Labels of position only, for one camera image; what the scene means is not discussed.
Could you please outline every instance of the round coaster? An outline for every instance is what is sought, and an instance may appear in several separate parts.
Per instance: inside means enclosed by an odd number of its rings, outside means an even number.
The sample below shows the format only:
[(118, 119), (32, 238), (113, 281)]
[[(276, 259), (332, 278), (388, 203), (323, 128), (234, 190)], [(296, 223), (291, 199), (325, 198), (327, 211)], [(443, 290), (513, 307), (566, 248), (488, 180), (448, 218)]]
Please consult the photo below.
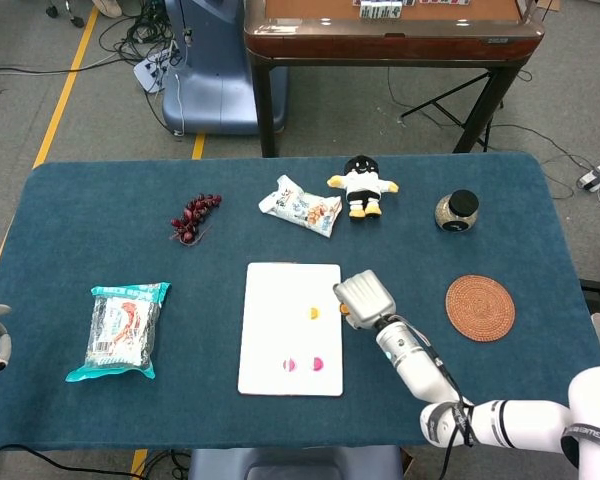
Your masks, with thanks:
[(495, 280), (479, 275), (456, 279), (447, 290), (446, 308), (452, 325), (476, 342), (504, 337), (516, 315), (509, 292)]

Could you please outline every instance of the grape cluster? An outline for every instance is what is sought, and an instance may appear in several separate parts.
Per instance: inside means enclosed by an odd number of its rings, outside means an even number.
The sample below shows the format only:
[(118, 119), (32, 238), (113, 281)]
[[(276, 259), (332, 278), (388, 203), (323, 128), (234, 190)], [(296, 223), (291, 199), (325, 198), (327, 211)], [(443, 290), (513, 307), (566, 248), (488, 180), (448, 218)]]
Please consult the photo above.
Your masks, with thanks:
[(206, 217), (211, 210), (218, 207), (222, 202), (220, 195), (205, 195), (201, 193), (191, 200), (184, 207), (182, 218), (171, 220), (171, 226), (174, 230), (174, 237), (180, 239), (184, 245), (192, 245), (198, 239), (202, 238), (204, 232), (199, 233), (200, 224), (205, 222)]

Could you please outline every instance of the stuffed toy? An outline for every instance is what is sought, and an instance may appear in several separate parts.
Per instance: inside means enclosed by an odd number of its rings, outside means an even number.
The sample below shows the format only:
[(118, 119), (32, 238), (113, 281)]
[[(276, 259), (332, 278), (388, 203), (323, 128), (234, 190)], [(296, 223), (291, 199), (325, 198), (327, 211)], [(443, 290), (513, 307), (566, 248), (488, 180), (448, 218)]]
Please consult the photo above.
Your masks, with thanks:
[(354, 220), (364, 217), (379, 217), (380, 197), (383, 193), (398, 193), (398, 185), (378, 178), (378, 162), (358, 155), (344, 166), (344, 176), (334, 175), (327, 181), (333, 188), (343, 188), (349, 203), (349, 217)]

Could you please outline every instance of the snack bag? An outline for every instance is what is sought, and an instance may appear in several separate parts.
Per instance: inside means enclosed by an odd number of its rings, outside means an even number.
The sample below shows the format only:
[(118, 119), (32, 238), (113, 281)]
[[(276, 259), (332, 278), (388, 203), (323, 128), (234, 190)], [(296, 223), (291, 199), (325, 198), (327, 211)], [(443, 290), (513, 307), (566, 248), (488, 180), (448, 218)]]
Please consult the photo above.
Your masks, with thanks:
[(301, 225), (328, 238), (342, 210), (342, 199), (306, 193), (289, 177), (282, 175), (278, 179), (278, 190), (265, 197), (258, 207), (262, 213)]
[(84, 365), (67, 382), (139, 370), (155, 378), (151, 352), (169, 283), (94, 287), (95, 306)]

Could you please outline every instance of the wooden table leg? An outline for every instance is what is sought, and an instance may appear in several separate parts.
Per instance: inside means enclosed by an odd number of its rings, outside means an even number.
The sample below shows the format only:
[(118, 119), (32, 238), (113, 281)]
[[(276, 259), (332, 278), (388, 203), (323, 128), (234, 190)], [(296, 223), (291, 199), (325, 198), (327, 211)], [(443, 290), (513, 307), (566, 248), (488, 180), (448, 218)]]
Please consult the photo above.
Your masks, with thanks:
[(458, 140), (453, 153), (467, 153), (471, 151), (493, 117), (498, 105), (502, 102), (507, 90), (509, 90), (509, 87), (516, 79), (520, 68), (519, 66), (515, 66), (491, 69), (493, 75), (491, 75), (487, 84), (482, 89), (478, 101), (467, 117), (464, 133), (460, 137), (460, 140)]
[(253, 95), (256, 100), (258, 130), (260, 131), (260, 148), (263, 157), (275, 157), (276, 139), (273, 131), (273, 101), (271, 98), (271, 79), (268, 65), (251, 62), (253, 79)]

